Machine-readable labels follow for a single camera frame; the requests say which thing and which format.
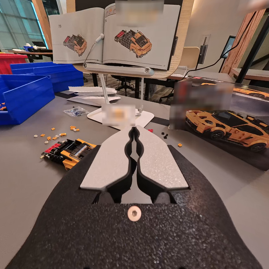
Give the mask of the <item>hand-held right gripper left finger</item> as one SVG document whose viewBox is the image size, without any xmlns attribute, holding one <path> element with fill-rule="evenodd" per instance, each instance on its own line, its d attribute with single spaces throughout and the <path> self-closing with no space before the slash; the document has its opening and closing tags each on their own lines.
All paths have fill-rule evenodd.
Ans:
<svg viewBox="0 0 269 269">
<path fill-rule="evenodd" d="M 115 203 L 130 190 L 136 162 L 130 157 L 134 127 L 129 126 L 106 139 L 98 148 L 81 189 L 109 193 Z"/>
</svg>

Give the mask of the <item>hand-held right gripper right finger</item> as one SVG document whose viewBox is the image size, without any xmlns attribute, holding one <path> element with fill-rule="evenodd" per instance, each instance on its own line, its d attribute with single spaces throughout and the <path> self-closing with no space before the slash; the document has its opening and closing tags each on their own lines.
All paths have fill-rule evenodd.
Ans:
<svg viewBox="0 0 269 269">
<path fill-rule="evenodd" d="M 173 202 L 172 191 L 189 189 L 168 145 L 157 135 L 137 125 L 134 128 L 136 141 L 137 185 L 154 203 L 160 193 Z"/>
</svg>

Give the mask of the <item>orange lego car model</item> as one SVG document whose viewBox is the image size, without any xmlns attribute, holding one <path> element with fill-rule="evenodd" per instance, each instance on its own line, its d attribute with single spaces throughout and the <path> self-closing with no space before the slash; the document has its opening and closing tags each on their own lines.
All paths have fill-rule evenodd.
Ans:
<svg viewBox="0 0 269 269">
<path fill-rule="evenodd" d="M 52 162 L 61 164 L 65 170 L 73 168 L 81 159 L 87 156 L 96 147 L 84 140 L 64 140 L 57 142 L 42 152 L 40 159 L 47 158 Z"/>
</svg>

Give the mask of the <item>lego set box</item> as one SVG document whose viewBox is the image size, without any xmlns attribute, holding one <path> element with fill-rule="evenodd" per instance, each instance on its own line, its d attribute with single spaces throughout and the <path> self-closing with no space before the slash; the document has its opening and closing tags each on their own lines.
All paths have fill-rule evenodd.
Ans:
<svg viewBox="0 0 269 269">
<path fill-rule="evenodd" d="M 268 89 L 194 76 L 175 83 L 169 127 L 268 171 L 268 113 Z"/>
</svg>

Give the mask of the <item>lego instruction booklet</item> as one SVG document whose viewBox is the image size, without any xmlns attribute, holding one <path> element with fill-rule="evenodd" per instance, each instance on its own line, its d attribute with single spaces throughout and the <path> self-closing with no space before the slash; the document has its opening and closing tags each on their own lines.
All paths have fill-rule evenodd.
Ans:
<svg viewBox="0 0 269 269">
<path fill-rule="evenodd" d="M 50 15 L 53 63 L 168 70 L 180 9 L 164 1 L 115 1 Z"/>
</svg>

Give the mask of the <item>clear plastic parts bag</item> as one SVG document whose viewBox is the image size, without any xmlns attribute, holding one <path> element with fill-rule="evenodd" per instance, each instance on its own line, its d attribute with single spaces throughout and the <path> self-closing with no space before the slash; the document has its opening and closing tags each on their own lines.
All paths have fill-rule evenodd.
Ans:
<svg viewBox="0 0 269 269">
<path fill-rule="evenodd" d="M 71 109 L 63 110 L 63 112 L 69 116 L 76 117 L 76 116 L 81 116 L 84 114 L 88 114 L 89 111 L 86 109 L 78 106 L 78 107 L 73 107 Z"/>
</svg>

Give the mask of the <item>black office chair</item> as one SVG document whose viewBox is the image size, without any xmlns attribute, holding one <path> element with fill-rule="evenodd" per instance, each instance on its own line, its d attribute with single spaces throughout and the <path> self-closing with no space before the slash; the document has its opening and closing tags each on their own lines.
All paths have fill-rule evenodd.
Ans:
<svg viewBox="0 0 269 269">
<path fill-rule="evenodd" d="M 112 77 L 120 82 L 120 85 L 118 85 L 118 87 L 116 87 L 116 91 L 124 89 L 125 96 L 127 96 L 127 89 L 135 91 L 134 85 L 127 85 L 128 82 L 129 83 L 131 82 L 132 77 L 128 77 L 128 76 L 127 77 L 126 76 L 112 76 Z"/>
</svg>

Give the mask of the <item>white metal book stand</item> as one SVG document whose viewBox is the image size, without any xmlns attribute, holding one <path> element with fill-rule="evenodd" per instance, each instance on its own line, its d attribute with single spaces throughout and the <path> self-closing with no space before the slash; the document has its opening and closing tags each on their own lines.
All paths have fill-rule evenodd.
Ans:
<svg viewBox="0 0 269 269">
<path fill-rule="evenodd" d="M 83 67 L 88 71 L 98 72 L 105 104 L 97 112 L 88 114 L 88 118 L 101 122 L 103 125 L 122 130 L 125 126 L 145 127 L 153 118 L 154 114 L 143 111 L 143 93 L 144 93 L 144 78 L 146 76 L 154 75 L 154 70 L 149 67 L 124 67 L 124 66 L 109 66 L 96 63 L 83 62 Z M 140 94 L 140 108 L 136 109 L 131 105 L 110 104 L 104 74 L 116 75 L 131 75 L 141 78 L 141 94 Z"/>
</svg>

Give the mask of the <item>pale rounded panel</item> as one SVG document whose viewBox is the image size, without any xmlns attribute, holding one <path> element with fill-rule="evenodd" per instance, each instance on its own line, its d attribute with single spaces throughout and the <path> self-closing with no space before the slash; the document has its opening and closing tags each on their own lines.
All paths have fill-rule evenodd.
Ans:
<svg viewBox="0 0 269 269">
<path fill-rule="evenodd" d="M 199 47 L 184 47 L 179 65 L 186 66 L 188 69 L 195 68 L 199 55 Z"/>
</svg>

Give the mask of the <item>wooden side table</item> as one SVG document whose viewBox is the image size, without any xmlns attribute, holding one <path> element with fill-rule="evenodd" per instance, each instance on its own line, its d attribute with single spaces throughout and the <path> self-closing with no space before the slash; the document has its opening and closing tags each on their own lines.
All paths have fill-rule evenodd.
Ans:
<svg viewBox="0 0 269 269">
<path fill-rule="evenodd" d="M 246 80 L 269 81 L 268 70 L 249 69 L 244 77 Z"/>
</svg>

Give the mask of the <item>background wooden table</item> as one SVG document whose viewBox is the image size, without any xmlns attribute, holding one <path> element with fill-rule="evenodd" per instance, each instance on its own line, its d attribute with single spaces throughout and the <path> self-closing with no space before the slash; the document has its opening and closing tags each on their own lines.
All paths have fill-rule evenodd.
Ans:
<svg viewBox="0 0 269 269">
<path fill-rule="evenodd" d="M 18 54 L 18 55 L 26 55 L 29 62 L 33 63 L 34 60 L 42 60 L 43 56 L 49 57 L 51 62 L 53 62 L 53 53 L 52 52 L 29 52 L 29 51 L 15 51 L 15 50 L 8 50 L 9 53 Z"/>
</svg>

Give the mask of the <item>black light stand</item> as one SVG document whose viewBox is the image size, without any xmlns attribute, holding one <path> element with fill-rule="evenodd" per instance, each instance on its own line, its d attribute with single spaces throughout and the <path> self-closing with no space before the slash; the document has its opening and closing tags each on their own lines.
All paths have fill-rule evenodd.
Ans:
<svg viewBox="0 0 269 269">
<path fill-rule="evenodd" d="M 245 75 L 247 74 L 247 71 L 249 70 L 257 52 L 259 51 L 262 43 L 264 42 L 265 37 L 268 34 L 268 31 L 269 31 L 269 16 L 265 20 L 264 25 L 263 25 L 259 35 L 257 36 L 257 39 L 255 40 L 254 45 L 253 45 L 252 49 L 250 50 L 248 57 L 243 65 L 243 67 L 241 68 L 240 73 L 237 76 L 235 83 L 241 84 L 242 81 L 244 80 Z"/>
</svg>

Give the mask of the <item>wooden column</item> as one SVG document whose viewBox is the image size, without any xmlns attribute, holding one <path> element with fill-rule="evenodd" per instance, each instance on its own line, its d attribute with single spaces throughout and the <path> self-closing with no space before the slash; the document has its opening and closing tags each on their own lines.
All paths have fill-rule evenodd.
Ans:
<svg viewBox="0 0 269 269">
<path fill-rule="evenodd" d="M 52 38 L 51 38 L 50 24 L 49 24 L 48 16 L 45 12 L 43 2 L 42 2 L 42 0 L 32 0 L 32 3 L 35 7 L 35 11 L 36 11 L 37 17 L 39 19 L 39 23 L 40 23 L 40 26 L 42 28 L 48 49 L 52 49 Z"/>
<path fill-rule="evenodd" d="M 250 25 L 247 27 L 246 32 L 243 34 L 243 37 L 242 37 L 241 41 L 239 42 L 239 45 L 235 49 L 233 49 L 229 52 L 228 57 L 225 60 L 225 63 L 221 69 L 221 73 L 226 73 L 230 77 L 232 77 L 231 69 L 239 67 L 241 59 L 242 59 L 242 57 L 243 57 L 243 55 L 248 47 L 253 35 L 255 34 L 255 32 L 260 24 L 260 21 L 265 14 L 265 11 L 266 11 L 265 9 L 262 9 L 262 10 L 257 11 L 256 13 L 251 12 L 251 13 L 248 13 L 244 17 L 244 19 L 241 23 L 241 26 L 237 32 L 237 35 L 236 35 L 236 38 L 235 38 L 235 41 L 234 41 L 234 44 L 232 47 L 235 47 L 237 45 L 241 35 L 243 34 L 245 28 L 247 27 L 248 22 L 250 21 L 252 15 L 254 15 L 254 18 L 250 22 Z"/>
</svg>

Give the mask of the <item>black wall device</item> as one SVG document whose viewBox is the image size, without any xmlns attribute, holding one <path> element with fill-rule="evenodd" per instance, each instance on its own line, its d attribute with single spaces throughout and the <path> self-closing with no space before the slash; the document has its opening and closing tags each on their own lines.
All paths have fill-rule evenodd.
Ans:
<svg viewBox="0 0 269 269">
<path fill-rule="evenodd" d="M 208 45 L 201 45 L 200 46 L 198 64 L 204 64 L 204 59 L 206 56 L 207 48 L 208 48 Z"/>
</svg>

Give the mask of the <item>wall tablet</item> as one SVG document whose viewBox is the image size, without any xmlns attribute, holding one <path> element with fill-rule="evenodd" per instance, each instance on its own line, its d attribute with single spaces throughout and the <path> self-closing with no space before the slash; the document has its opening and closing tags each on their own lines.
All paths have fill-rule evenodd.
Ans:
<svg viewBox="0 0 269 269">
<path fill-rule="evenodd" d="M 221 58 L 223 58 L 223 59 L 227 58 L 228 53 L 229 53 L 230 49 L 232 48 L 232 45 L 234 43 L 235 38 L 236 38 L 236 36 L 232 36 L 232 35 L 229 36 L 229 38 L 226 42 L 226 45 L 224 46 L 224 49 L 221 53 Z"/>
</svg>

